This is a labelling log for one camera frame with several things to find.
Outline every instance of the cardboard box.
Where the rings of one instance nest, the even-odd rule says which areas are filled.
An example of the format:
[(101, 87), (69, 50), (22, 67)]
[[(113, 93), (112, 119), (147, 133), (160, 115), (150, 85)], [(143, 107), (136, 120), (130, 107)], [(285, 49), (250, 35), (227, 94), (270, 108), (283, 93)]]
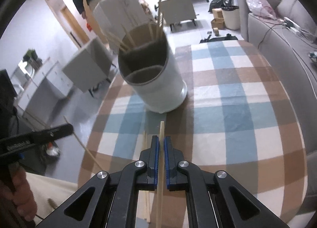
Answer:
[(214, 18), (223, 18), (222, 9), (212, 9)]
[(212, 28), (224, 29), (224, 19), (223, 18), (215, 18), (211, 21)]

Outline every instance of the metal bolt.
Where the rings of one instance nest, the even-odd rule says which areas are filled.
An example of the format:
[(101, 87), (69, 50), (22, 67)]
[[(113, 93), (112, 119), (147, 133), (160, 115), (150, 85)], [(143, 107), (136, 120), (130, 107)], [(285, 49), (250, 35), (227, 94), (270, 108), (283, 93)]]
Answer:
[(217, 176), (219, 178), (226, 178), (227, 177), (227, 173), (225, 171), (219, 171), (219, 172), (217, 172)]
[(134, 165), (136, 167), (143, 167), (144, 166), (144, 162), (143, 161), (136, 161)]
[(189, 163), (187, 161), (180, 161), (179, 165), (180, 167), (187, 167), (189, 166)]
[(98, 172), (97, 177), (99, 179), (104, 179), (107, 177), (107, 175), (108, 175), (108, 173), (106, 171), (100, 171), (100, 172)]

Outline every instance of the checkered tablecloth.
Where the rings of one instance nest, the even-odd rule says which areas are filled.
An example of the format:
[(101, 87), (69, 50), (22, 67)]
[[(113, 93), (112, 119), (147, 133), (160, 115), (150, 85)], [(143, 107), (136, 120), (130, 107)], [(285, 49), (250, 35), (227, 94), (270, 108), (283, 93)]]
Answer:
[[(167, 114), (147, 111), (117, 75), (99, 110), (88, 149), (110, 173), (138, 160), (143, 131), (165, 135), (202, 170), (225, 170), (272, 212), (288, 222), (306, 194), (306, 154), (290, 100), (272, 67), (245, 41), (177, 48), (188, 86), (185, 102)], [(85, 154), (79, 185), (99, 171)], [(150, 226), (155, 225), (155, 193)], [(138, 208), (144, 204), (140, 194)], [(143, 211), (137, 216), (143, 218)], [(187, 227), (184, 192), (164, 191), (164, 227)]]

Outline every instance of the gray couch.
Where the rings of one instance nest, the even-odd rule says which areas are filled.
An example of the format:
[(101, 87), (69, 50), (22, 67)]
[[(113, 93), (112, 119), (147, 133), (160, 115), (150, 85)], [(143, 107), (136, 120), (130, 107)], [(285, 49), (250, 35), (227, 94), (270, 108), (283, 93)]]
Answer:
[[(288, 17), (302, 29), (316, 33), (316, 24), (298, 0), (267, 0), (277, 15)], [(307, 212), (317, 209), (317, 99), (313, 93), (308, 73), (317, 93), (317, 67), (311, 62), (308, 53), (317, 51), (317, 44), (297, 37), (281, 25), (274, 26), (274, 21), (264, 20), (250, 13), (246, 0), (238, 0), (240, 7), (241, 35), (259, 51), (274, 68), (283, 83), (302, 128), (308, 168), (308, 191), (302, 209)], [(293, 49), (302, 59), (295, 57)]]

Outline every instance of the human hand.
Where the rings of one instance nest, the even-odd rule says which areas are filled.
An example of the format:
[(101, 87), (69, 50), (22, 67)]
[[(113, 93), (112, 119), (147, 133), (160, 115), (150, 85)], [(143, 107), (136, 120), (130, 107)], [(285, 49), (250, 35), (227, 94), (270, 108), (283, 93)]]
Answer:
[(14, 193), (0, 181), (0, 195), (13, 201), (17, 206), (19, 215), (24, 217), (26, 221), (32, 221), (37, 213), (37, 204), (30, 185), (26, 180), (25, 170), (22, 167), (19, 167), (12, 178), (12, 182), (15, 187)]
[(83, 19), (86, 19), (86, 11), (83, 11), (83, 12), (82, 12), (81, 17), (82, 17)]

